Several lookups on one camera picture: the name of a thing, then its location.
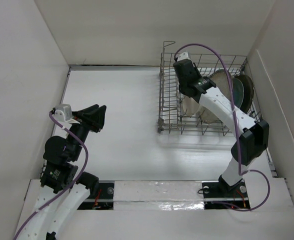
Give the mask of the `cream divided plate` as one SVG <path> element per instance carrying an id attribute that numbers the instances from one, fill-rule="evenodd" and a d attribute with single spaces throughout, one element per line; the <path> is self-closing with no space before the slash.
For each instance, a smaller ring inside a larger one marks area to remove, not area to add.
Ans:
<path id="1" fill-rule="evenodd" d="M 182 110 L 184 115 L 191 117 L 197 112 L 199 112 L 201 106 L 192 97 L 185 96 L 182 100 Z"/>

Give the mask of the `speckled white dark-rimmed plate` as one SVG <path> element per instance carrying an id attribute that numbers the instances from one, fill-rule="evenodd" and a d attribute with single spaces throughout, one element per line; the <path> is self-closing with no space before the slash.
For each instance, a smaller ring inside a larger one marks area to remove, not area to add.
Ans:
<path id="1" fill-rule="evenodd" d="M 215 71 L 209 78 L 216 84 L 222 94 L 230 101 L 231 93 L 229 89 L 229 81 L 223 69 Z M 199 107 L 199 117 L 205 124 L 219 122 L 219 118 L 204 106 Z"/>

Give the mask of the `blue-grey round plate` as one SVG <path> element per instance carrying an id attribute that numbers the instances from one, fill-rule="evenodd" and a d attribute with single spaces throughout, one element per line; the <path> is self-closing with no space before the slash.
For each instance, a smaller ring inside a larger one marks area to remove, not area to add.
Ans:
<path id="1" fill-rule="evenodd" d="M 243 101 L 244 101 L 244 93 L 245 93 L 244 86 L 238 78 L 233 78 L 232 83 L 233 83 L 232 95 L 233 95 L 234 104 L 236 107 L 241 109 Z"/>

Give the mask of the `brown glazed round plate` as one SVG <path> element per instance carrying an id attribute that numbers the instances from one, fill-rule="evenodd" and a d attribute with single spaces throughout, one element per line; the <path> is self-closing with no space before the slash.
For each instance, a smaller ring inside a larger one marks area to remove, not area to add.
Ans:
<path id="1" fill-rule="evenodd" d="M 252 79 L 245 74 L 238 75 L 236 79 L 240 80 L 244 89 L 243 101 L 240 106 L 240 109 L 247 114 L 250 110 L 254 98 L 254 84 Z"/>

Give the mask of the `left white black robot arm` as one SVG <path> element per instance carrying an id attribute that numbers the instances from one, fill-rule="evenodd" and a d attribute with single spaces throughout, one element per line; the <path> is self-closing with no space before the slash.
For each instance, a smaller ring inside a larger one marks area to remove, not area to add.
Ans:
<path id="1" fill-rule="evenodd" d="M 45 143 L 39 194 L 15 240 L 58 240 L 84 200 L 99 194 L 99 178 L 85 171 L 89 160 L 85 141 L 90 132 L 103 129 L 106 110 L 106 105 L 94 104 L 73 111 L 69 104 L 59 104 L 49 112 L 66 136 L 54 135 Z"/>

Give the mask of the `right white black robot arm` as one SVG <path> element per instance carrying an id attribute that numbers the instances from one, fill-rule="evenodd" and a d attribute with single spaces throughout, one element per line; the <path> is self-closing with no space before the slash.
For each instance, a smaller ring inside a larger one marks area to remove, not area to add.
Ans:
<path id="1" fill-rule="evenodd" d="M 251 163 L 268 147 L 269 124 L 257 121 L 232 104 L 209 77 L 201 76 L 188 57 L 173 64 L 179 82 L 179 92 L 184 95 L 183 112 L 187 116 L 203 109 L 212 112 L 235 136 L 231 148 L 232 159 L 218 178 L 218 191 L 229 197 L 243 179 Z"/>

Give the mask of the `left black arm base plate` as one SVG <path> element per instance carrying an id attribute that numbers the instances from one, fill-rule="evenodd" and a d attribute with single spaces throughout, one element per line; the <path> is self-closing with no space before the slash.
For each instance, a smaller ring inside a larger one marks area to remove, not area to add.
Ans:
<path id="1" fill-rule="evenodd" d="M 78 210 L 113 210 L 114 209 L 114 181 L 102 181 L 95 195 L 90 195 Z"/>

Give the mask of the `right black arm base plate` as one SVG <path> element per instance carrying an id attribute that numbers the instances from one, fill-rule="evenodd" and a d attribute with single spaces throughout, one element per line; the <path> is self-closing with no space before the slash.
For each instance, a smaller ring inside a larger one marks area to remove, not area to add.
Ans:
<path id="1" fill-rule="evenodd" d="M 236 188 L 226 193 L 219 189 L 218 181 L 205 181 L 201 183 L 197 193 L 203 197 L 205 210 L 251 208 L 244 181 L 241 181 Z"/>

